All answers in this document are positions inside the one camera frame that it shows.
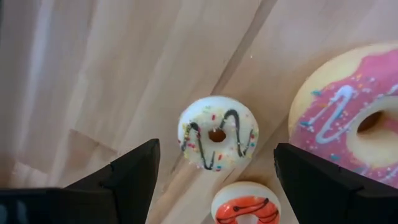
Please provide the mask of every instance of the toy donut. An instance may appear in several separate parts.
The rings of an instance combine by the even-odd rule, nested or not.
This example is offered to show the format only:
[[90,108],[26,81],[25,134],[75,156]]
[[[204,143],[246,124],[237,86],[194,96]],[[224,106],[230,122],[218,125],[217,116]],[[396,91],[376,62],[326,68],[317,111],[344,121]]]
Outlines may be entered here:
[[216,224],[278,224],[280,203],[267,187],[237,182],[221,189],[211,203]]
[[192,103],[180,117],[178,143],[198,167],[220,171],[251,158],[258,125],[240,102],[209,96]]
[[398,42],[354,49],[303,84],[290,143],[398,188]]

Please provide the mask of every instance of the white frosted donut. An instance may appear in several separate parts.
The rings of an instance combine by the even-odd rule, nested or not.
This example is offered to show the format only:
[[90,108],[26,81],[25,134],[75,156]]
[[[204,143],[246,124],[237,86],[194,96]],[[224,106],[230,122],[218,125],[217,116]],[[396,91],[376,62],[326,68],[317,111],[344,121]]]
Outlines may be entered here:
[[266,186],[236,182],[216,194],[211,215],[216,224],[278,224],[280,203]]
[[398,42],[333,58],[294,99],[290,142],[398,188]]
[[220,171],[251,158],[258,125],[240,102],[209,96],[192,103],[180,117],[178,143],[198,167]]

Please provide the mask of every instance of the pink frosting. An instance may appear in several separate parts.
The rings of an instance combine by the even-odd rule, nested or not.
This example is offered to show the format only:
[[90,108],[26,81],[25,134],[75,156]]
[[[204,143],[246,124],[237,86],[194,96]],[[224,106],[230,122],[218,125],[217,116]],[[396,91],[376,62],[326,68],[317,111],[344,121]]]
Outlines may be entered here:
[[[350,130],[349,128],[344,130],[346,124],[349,126],[349,122],[355,119],[360,111],[366,110],[371,106],[375,100],[379,100],[386,95],[397,96],[397,84],[398,49],[384,54],[364,57],[357,71],[352,75],[343,80],[330,83],[320,91],[313,92],[316,95],[315,100],[299,118],[290,138],[290,143],[314,155],[332,161],[341,167],[398,188],[398,162],[385,167],[369,167],[364,162],[355,158],[348,150],[346,135]],[[324,127],[326,121],[333,116],[338,105],[343,101],[343,97],[340,97],[336,102],[331,104],[331,98],[336,95],[336,92],[341,87],[346,85],[351,86],[355,90],[355,93],[345,105],[341,114],[333,120],[330,125],[331,129],[326,131],[323,137],[330,137],[339,130],[344,130],[344,132],[338,138],[322,144],[322,142],[320,143],[316,140],[316,135]],[[308,124],[311,118],[316,117],[324,108],[327,108],[327,110],[312,124]],[[386,120],[384,128],[398,134],[398,121]]]

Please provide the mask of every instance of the wooden table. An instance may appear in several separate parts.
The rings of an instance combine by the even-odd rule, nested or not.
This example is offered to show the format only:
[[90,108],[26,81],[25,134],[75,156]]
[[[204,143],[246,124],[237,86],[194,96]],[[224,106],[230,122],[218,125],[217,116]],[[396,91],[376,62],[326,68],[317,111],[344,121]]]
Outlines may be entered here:
[[[213,223],[212,197],[236,180],[270,187],[281,223],[297,223],[272,165],[295,93],[329,58],[398,38],[395,0],[5,0],[3,9],[0,184],[64,186],[160,138],[150,224]],[[254,113],[250,164],[213,173],[182,159],[178,116],[208,95]]]

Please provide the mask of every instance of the wood grain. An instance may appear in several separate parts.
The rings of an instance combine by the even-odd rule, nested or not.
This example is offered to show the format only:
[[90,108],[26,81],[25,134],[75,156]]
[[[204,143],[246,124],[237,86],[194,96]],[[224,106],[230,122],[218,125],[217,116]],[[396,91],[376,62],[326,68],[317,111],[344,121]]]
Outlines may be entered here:
[[[147,222],[211,223],[226,184],[281,199],[272,169],[300,85],[353,47],[398,38],[395,0],[5,0],[0,32],[0,185],[64,186],[150,138],[159,179]],[[260,127],[250,164],[220,173],[181,159],[178,116],[226,95]]]

